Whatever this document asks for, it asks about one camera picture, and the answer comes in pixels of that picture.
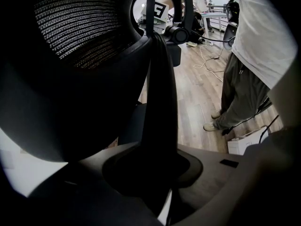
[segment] white cable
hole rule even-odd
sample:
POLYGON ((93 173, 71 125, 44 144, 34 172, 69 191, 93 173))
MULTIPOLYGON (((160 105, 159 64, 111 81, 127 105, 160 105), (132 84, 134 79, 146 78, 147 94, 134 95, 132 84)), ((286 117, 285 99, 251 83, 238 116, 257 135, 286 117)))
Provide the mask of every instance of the white cable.
POLYGON ((201 45, 201 47, 212 47, 213 46, 213 43, 212 42, 210 42, 209 40, 205 40, 204 42, 203 42, 203 45, 201 45))
MULTIPOLYGON (((203 63, 202 65, 194 65, 193 67, 196 68, 196 69, 201 69, 201 68, 203 68, 203 69, 207 70, 207 69, 204 67, 204 64, 206 64, 206 60, 205 60, 204 57, 203 57, 203 53, 202 53, 202 51, 201 51, 201 46, 199 47, 199 51, 201 52, 201 56, 202 56, 202 59, 204 60, 204 63, 203 63)), ((210 71, 210 70, 207 70, 207 71, 208 71, 208 72, 211 72, 212 74, 214 74, 214 76, 215 76, 216 78, 218 78, 214 72, 212 72, 212 71, 210 71)))

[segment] white t-shirt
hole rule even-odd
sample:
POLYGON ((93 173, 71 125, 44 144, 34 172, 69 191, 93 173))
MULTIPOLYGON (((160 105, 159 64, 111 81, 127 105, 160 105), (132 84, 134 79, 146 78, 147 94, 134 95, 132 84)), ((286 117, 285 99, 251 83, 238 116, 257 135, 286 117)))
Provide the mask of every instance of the white t-shirt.
POLYGON ((208 10, 204 0, 193 0, 193 3, 195 4, 199 13, 205 12, 208 10))
POLYGON ((239 24, 232 52, 272 89, 297 54, 297 44, 269 0, 238 0, 239 24))

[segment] gray pants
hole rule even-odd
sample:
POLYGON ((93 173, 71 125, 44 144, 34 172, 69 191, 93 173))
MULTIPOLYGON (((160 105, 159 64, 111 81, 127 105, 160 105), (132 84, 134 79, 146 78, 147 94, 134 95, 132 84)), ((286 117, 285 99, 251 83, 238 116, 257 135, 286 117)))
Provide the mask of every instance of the gray pants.
POLYGON ((269 88, 231 53, 224 71, 221 116, 214 121, 214 127, 227 129, 251 118, 267 98, 268 91, 269 88))
POLYGON ((208 30, 212 30, 212 26, 211 26, 211 23, 210 23, 210 18, 206 18, 206 21, 207 21, 208 30))

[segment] sneaker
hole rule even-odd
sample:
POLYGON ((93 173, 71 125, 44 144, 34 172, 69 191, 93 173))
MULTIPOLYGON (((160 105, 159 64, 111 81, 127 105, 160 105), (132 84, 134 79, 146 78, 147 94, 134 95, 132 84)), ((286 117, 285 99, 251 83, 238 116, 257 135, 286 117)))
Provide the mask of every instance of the sneaker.
POLYGON ((203 128, 204 128, 204 130, 206 130, 206 131, 215 131, 215 130, 218 130, 217 128, 214 127, 213 122, 206 123, 206 124, 203 126, 203 128))
POLYGON ((221 110, 215 111, 213 113, 211 113, 211 118, 212 119, 217 119, 221 116, 221 110))
POLYGON ((200 42, 205 42, 205 39, 199 38, 198 41, 200 41, 200 42))
POLYGON ((186 44, 192 46, 192 47, 196 47, 198 44, 197 43, 193 43, 193 42, 187 42, 186 44))

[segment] white box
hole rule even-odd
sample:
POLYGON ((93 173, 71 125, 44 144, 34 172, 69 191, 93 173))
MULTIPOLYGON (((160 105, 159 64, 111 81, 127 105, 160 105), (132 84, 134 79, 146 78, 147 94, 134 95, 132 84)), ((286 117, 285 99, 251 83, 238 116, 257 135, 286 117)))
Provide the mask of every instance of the white box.
MULTIPOLYGON (((260 136, 265 131, 266 128, 267 128, 266 126, 262 127, 260 129, 254 130, 248 134, 245 134, 241 137, 237 137, 237 138, 232 139, 231 141, 228 141, 229 153, 243 155, 248 146, 259 143, 260 136)), ((268 136, 269 136, 268 131, 266 131, 263 134, 261 141, 263 141, 268 136)))

